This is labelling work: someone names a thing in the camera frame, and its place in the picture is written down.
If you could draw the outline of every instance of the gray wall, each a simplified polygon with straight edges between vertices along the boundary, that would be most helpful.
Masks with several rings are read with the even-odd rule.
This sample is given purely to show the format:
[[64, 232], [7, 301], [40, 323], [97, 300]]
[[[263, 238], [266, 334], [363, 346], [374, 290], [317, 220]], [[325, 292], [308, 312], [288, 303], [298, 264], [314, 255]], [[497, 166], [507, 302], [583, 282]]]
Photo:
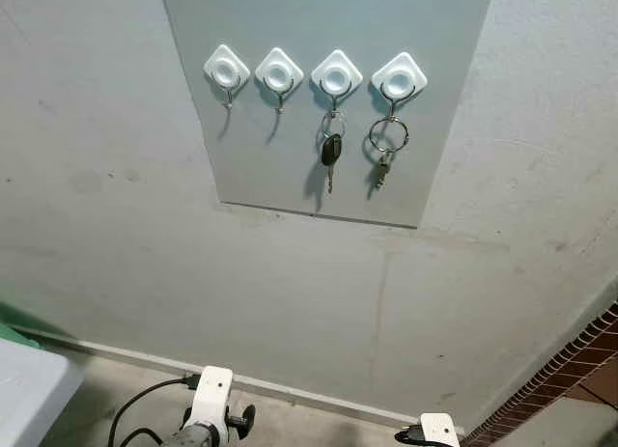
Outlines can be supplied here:
[[228, 207], [161, 0], [0, 0], [5, 306], [467, 428], [618, 258], [618, 0], [492, 0], [418, 231]]

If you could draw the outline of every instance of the baseboard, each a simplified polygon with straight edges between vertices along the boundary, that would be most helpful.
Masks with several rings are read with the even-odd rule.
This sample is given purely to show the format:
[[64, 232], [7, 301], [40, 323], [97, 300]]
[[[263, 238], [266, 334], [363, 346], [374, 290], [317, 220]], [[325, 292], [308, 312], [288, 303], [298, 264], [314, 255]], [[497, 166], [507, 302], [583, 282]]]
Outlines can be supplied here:
[[[182, 375], [187, 372], [201, 373], [203, 369], [203, 367], [199, 365], [159, 357], [144, 352], [91, 343], [89, 341], [82, 341], [53, 333], [47, 333], [25, 326], [11, 325], [11, 327], [42, 342], [49, 342], [60, 347], [76, 349], [92, 355], [120, 360], [126, 363], [160, 370], [171, 374]], [[401, 428], [402, 426], [419, 423], [418, 418], [404, 415], [403, 413], [382, 410], [368, 405], [355, 404], [342, 399], [303, 391], [301, 389], [284, 386], [282, 384], [275, 384], [273, 382], [263, 381], [253, 377], [244, 377], [242, 375], [234, 374], [233, 387], [242, 391], [287, 401], [292, 404], [311, 406], [320, 410], [326, 410], [393, 428]], [[464, 430], [459, 427], [457, 427], [457, 432], [461, 435], [464, 434]]]

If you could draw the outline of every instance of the floor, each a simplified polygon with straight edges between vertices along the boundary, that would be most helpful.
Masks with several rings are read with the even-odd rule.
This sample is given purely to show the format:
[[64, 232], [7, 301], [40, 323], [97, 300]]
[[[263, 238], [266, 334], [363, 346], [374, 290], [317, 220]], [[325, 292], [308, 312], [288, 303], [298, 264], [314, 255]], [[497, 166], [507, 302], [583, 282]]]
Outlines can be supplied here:
[[[116, 410], [131, 396], [159, 381], [177, 377], [127, 363], [55, 349], [81, 365], [82, 386], [60, 415], [42, 447], [103, 447]], [[161, 437], [178, 429], [193, 392], [185, 386], [170, 386], [153, 392], [126, 412], [119, 427], [117, 445], [131, 431], [149, 427]], [[232, 391], [230, 411], [240, 415], [254, 404], [256, 422], [251, 434], [239, 445], [393, 447], [394, 430], [301, 405], [291, 405], [268, 397]], [[155, 445], [146, 436], [137, 436], [130, 447]]]
[[[127, 363], [54, 349], [77, 362], [85, 373], [82, 386], [60, 415], [42, 447], [103, 447], [116, 410], [132, 395], [159, 381], [177, 377]], [[126, 412], [119, 427], [117, 445], [129, 432], [149, 427], [161, 437], [172, 434], [189, 406], [193, 392], [170, 386], [153, 392]], [[232, 391], [230, 410], [240, 415], [244, 408], [257, 408], [255, 427], [247, 447], [395, 447], [394, 430], [343, 415], [278, 401], [241, 391]], [[560, 399], [495, 447], [618, 447], [618, 413], [606, 405]], [[130, 447], [152, 447], [138, 436]]]

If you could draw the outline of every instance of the metal key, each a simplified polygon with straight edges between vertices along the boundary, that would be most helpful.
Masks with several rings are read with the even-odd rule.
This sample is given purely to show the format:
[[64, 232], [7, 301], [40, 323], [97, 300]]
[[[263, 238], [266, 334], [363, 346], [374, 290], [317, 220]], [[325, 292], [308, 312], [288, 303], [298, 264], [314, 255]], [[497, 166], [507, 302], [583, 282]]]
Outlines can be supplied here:
[[378, 168], [377, 170], [377, 178], [376, 178], [376, 189], [380, 189], [384, 185], [384, 178], [386, 174], [390, 170], [390, 162], [388, 161], [388, 154], [384, 153], [379, 157]]
[[322, 145], [322, 164], [328, 168], [328, 194], [332, 193], [332, 175], [335, 162], [341, 154], [341, 135], [333, 133]]

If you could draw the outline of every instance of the metal board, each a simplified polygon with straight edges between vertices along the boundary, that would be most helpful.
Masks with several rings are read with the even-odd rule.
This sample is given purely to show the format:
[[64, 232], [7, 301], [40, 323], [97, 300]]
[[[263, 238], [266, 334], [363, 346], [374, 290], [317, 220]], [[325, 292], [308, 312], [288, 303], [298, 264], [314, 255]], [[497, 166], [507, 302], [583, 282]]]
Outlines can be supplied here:
[[[222, 202], [418, 224], [490, 0], [164, 1]], [[222, 92], [202, 70], [221, 43], [252, 70], [274, 46], [303, 69], [305, 80], [283, 114], [274, 110], [276, 96], [254, 77], [229, 111], [221, 105]], [[329, 195], [317, 135], [330, 102], [308, 74], [335, 48], [350, 56], [364, 81], [341, 104], [347, 133]], [[399, 109], [410, 141], [375, 191], [378, 153], [367, 132], [388, 103], [369, 79], [402, 51], [413, 56], [429, 86]]]

